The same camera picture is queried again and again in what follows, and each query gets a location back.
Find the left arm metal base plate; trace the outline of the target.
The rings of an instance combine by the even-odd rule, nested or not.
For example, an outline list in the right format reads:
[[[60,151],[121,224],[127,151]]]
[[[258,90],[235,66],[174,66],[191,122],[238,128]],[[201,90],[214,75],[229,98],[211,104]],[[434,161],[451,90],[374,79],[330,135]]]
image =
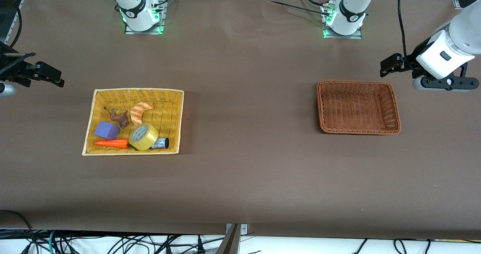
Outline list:
[[[323,4],[320,6],[321,13],[326,15],[322,18],[323,37],[336,39],[361,39],[361,26],[366,14],[360,17],[345,16],[337,11],[337,6],[333,4]]]

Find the orange toy carrot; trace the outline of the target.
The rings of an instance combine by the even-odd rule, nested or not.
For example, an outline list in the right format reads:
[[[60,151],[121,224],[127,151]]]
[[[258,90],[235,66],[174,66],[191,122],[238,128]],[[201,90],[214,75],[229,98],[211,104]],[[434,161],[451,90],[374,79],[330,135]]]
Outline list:
[[[102,147],[122,148],[122,149],[131,148],[128,139],[112,139],[112,140],[105,139],[105,140],[94,142],[94,145],[102,146]]]

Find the metal bracket post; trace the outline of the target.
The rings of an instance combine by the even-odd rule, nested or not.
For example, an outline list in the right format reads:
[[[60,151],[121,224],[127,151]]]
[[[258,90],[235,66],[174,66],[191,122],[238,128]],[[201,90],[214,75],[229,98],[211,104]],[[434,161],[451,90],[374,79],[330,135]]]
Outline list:
[[[238,254],[241,236],[248,234],[248,224],[227,224],[226,235],[215,254]]]

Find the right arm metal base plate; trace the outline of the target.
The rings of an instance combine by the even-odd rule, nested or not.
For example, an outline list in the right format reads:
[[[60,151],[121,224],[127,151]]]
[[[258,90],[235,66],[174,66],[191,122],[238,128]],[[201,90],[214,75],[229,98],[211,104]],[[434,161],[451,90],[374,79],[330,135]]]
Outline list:
[[[165,20],[167,16],[167,6],[168,4],[163,4],[161,6],[154,7],[151,11],[150,16],[154,19],[153,26],[145,31],[135,31],[127,23],[126,19],[123,17],[123,22],[125,25],[125,34],[131,35],[162,35],[165,29]]]

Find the purple cube block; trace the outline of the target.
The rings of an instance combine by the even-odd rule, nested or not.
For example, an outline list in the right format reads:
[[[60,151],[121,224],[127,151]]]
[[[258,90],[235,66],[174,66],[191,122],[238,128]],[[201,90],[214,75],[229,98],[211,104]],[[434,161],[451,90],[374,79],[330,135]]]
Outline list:
[[[120,127],[117,125],[105,121],[99,121],[95,128],[94,136],[107,140],[114,140],[117,139],[119,131]]]

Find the brown toy animal figure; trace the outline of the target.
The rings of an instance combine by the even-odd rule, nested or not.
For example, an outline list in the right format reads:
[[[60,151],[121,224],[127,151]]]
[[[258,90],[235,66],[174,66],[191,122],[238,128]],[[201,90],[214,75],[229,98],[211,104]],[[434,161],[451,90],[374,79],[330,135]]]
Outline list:
[[[115,121],[119,124],[119,127],[121,129],[125,129],[129,125],[129,121],[127,118],[127,111],[124,111],[122,113],[117,113],[118,109],[107,109],[104,108],[109,113],[109,118],[112,121]]]

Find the brown wicker basket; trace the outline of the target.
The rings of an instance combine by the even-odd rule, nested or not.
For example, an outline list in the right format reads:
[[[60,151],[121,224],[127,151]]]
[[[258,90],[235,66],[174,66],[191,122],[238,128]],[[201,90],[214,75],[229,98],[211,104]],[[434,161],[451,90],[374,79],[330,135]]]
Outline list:
[[[316,92],[320,129],[325,133],[396,135],[401,131],[390,83],[323,80]]]

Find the yellow wicker basket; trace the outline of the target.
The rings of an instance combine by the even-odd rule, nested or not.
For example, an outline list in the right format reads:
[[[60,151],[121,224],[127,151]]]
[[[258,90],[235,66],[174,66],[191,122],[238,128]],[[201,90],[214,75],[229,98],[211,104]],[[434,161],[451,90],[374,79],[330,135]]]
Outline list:
[[[149,148],[146,151],[138,151],[131,145],[131,148],[127,149],[94,145],[96,141],[105,140],[94,136],[94,131],[99,121],[109,122],[119,127],[117,122],[109,118],[109,113],[104,108],[118,109],[118,114],[127,111],[129,125],[125,129],[120,128],[117,139],[129,139],[130,134],[136,128],[131,122],[130,110],[142,101],[150,102],[154,105],[154,109],[144,112],[142,116],[143,123],[150,123],[156,127],[159,138],[168,138],[169,148]],[[183,101],[184,92],[175,89],[117,88],[95,90],[82,155],[177,154],[181,137]]]

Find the yellow packing tape roll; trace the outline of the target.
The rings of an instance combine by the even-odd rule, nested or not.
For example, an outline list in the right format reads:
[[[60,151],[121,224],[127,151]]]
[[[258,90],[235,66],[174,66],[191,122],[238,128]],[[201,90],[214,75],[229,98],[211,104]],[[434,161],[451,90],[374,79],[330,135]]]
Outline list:
[[[138,151],[146,151],[158,139],[159,133],[156,127],[150,123],[138,125],[130,134],[128,142]]]

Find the toy croissant bread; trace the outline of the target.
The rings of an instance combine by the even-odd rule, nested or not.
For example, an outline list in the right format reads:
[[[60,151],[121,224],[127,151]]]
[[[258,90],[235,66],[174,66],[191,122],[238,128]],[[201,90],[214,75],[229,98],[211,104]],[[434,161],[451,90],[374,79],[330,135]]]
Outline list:
[[[130,110],[131,122],[137,127],[143,123],[142,116],[144,112],[154,109],[154,105],[150,102],[139,102]]]

